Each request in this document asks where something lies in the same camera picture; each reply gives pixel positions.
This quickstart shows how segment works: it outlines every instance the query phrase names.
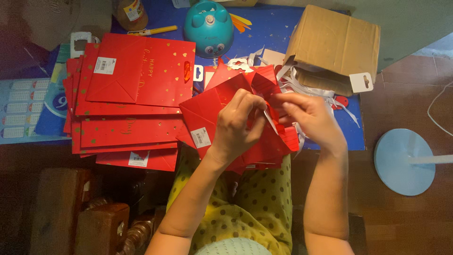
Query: red tile floor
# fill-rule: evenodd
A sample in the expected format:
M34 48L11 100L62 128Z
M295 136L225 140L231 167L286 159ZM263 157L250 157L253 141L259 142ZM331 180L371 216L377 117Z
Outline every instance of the red tile floor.
M378 75L374 90L361 94L366 151L349 153L349 211L364 217L370 255L453 254L453 164L437 165L431 187L402 196L379 179L373 153L394 128L421 135L434 155L453 154L453 137L426 111L453 81L453 59L410 55ZM436 100L431 116L453 132L453 85ZM303 204L317 152L303 151L292 164L293 204Z

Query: green wall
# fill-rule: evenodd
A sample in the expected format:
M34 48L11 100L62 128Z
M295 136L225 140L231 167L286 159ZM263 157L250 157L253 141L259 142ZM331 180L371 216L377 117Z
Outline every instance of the green wall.
M350 10L381 26L378 70L453 32L453 0L259 0L270 5L317 5Z

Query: stack of gift bags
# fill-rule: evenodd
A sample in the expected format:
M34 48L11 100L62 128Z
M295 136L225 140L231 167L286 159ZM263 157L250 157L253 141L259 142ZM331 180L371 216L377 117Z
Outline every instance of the stack of gift bags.
M195 43L186 41L107 33L102 43L86 44L84 55L67 61L63 81L72 153L95 155L100 164L174 171L178 146L204 157L218 112L237 89L266 100L280 93L272 66L239 73L220 65L209 88L192 98L194 60ZM283 155L298 150L295 128L279 125L271 107L267 116L260 141L227 170L280 167Z
M192 97L195 43L105 34L67 62L72 152L96 162L174 171L179 103Z

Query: jar label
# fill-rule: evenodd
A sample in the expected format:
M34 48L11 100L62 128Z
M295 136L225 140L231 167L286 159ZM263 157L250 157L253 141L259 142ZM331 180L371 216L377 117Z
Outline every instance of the jar label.
M137 22L143 16L143 5L140 0L135 0L131 5L123 8L130 21Z

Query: blue tabletop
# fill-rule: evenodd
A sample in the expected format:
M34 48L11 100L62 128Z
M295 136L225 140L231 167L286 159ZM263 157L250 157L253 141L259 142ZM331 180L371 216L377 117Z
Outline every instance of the blue tabletop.
M153 37L183 40L183 26L188 8L176 9L170 0L143 0L142 2L149 16L147 29L178 26L176 31L154 34ZM257 4L255 7L227 7L226 9L228 12L252 22L251 30L246 29L244 33L234 29L234 42L226 53L229 58L236 55L238 57L248 56L261 49L263 45L266 49L285 53L293 28L305 10L303 7L263 4ZM115 19L113 19L111 31L112 33L126 33ZM214 65L214 61L196 56L195 64L209 66ZM256 59L255 65L259 64L260 61ZM342 109L334 111L335 118L346 137L348 149L365 150L359 96L348 97L348 101L347 109L357 117L360 128ZM319 149L319 145L306 139L304 149Z

